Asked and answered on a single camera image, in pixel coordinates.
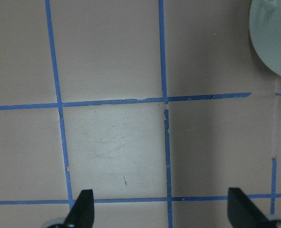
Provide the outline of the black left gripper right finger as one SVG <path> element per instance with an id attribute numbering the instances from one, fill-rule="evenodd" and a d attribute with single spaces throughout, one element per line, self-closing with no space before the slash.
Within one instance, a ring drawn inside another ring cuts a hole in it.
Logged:
<path id="1" fill-rule="evenodd" d="M 233 228 L 276 228 L 240 188 L 229 188 L 227 217 Z"/>

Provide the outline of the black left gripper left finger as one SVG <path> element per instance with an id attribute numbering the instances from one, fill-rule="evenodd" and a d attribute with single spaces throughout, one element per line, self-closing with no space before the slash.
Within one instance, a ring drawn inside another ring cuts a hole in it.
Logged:
<path id="1" fill-rule="evenodd" d="M 93 190 L 82 190 L 64 221 L 65 228 L 92 228 L 94 224 Z"/>

